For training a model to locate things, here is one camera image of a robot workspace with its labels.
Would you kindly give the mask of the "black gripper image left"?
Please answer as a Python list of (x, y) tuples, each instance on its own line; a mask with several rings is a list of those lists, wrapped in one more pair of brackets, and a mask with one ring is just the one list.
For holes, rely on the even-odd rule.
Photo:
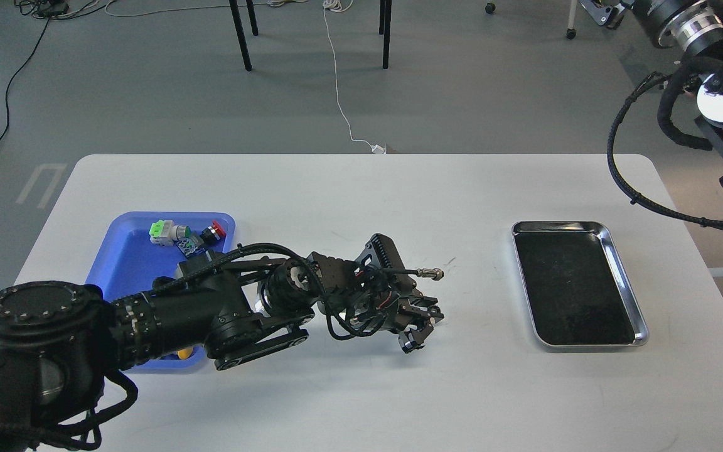
[(336, 340), (389, 331), (408, 354), (424, 347), (432, 326), (445, 320), (439, 300), (418, 290), (411, 276), (353, 276), (323, 286), (321, 313)]

